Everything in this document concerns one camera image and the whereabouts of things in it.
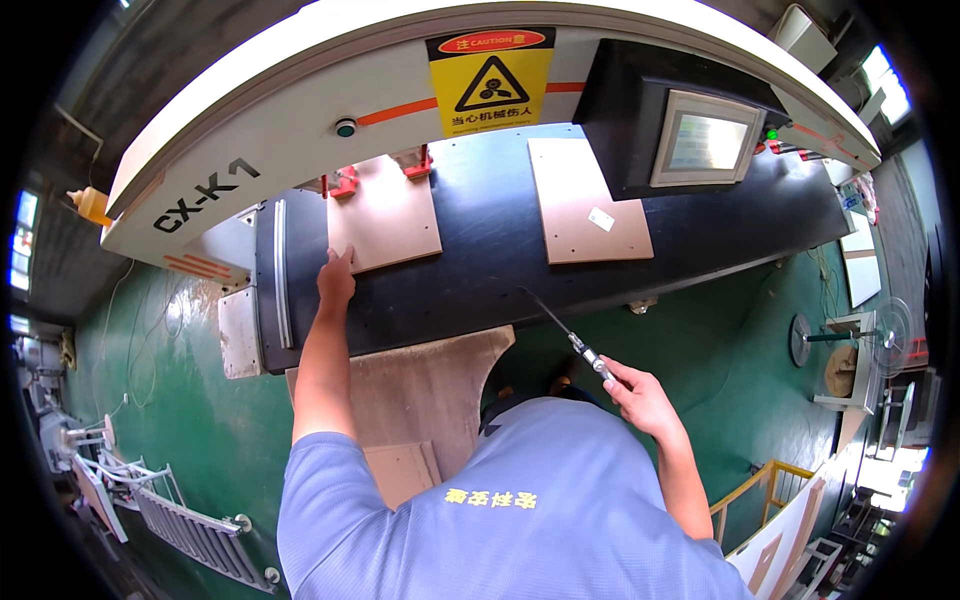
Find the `black conveyor table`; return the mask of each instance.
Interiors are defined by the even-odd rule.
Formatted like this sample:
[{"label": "black conveyor table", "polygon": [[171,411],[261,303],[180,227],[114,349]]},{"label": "black conveyor table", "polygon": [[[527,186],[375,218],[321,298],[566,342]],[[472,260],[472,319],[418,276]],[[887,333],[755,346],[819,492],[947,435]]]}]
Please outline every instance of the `black conveyor table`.
[{"label": "black conveyor table", "polygon": [[[541,312],[518,285],[568,317],[664,294],[848,233],[823,165],[766,151],[731,191],[644,200],[655,258],[550,266],[526,140],[583,136],[577,126],[545,125],[430,144],[430,186],[444,251],[357,276],[348,314],[350,353],[541,323]],[[578,174],[569,176],[576,185]],[[287,209],[293,349],[280,346],[276,316],[278,198]],[[288,190],[265,203],[256,246],[262,356],[266,369],[280,374],[300,361],[317,310],[317,272],[326,262],[324,200]]]}]

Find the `man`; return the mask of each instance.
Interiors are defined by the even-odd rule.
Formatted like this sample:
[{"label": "man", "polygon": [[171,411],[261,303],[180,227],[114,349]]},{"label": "man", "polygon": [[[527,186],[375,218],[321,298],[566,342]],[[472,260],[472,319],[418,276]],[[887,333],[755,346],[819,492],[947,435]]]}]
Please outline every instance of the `man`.
[{"label": "man", "polygon": [[622,420],[529,399],[484,427],[464,469],[388,509],[349,399],[353,248],[328,250],[303,345],[277,546],[295,598],[749,598],[713,541],[686,431],[650,373],[604,357]]}]

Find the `ceiling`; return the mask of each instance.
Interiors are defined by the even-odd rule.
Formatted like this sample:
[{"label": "ceiling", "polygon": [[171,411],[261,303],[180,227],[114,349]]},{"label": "ceiling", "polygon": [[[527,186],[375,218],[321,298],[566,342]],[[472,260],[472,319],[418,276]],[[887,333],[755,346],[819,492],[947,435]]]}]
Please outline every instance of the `ceiling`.
[{"label": "ceiling", "polygon": [[[295,13],[304,0],[133,0],[117,3],[75,58],[56,102],[103,138],[98,144],[53,108],[37,124],[30,187],[40,197],[31,290],[19,312],[75,324],[125,271],[127,259],[101,250],[99,227],[81,218],[67,190],[108,191],[120,157],[143,127],[197,75],[243,41]],[[766,34],[789,2],[708,0]],[[846,2],[804,5],[829,23]]]}]

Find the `caution sign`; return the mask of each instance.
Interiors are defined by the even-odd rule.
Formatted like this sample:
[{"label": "caution sign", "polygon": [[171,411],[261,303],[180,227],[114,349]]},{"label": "caution sign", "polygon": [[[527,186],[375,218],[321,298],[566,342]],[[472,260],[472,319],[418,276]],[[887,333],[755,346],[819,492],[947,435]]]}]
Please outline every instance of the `caution sign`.
[{"label": "caution sign", "polygon": [[555,38],[529,27],[427,39],[444,135],[536,125]]}]

